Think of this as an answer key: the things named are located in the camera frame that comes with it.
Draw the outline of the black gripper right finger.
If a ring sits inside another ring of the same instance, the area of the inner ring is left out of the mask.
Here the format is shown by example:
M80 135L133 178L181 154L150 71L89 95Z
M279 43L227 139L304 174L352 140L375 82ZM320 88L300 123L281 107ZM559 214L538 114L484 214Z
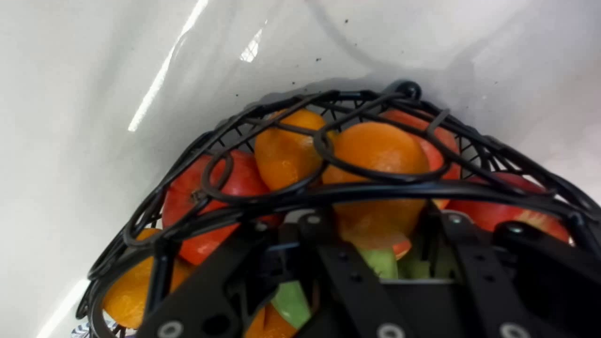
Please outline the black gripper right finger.
M429 338L601 338L598 253L521 221L429 217Z

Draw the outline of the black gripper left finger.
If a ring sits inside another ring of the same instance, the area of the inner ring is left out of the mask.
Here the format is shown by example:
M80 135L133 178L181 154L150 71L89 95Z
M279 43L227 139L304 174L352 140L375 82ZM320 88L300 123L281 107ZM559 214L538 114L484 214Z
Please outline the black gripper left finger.
M234 231L136 338L240 338L283 281L317 292L294 338L401 338L401 311L360 253L326 223L285 223L274 234Z

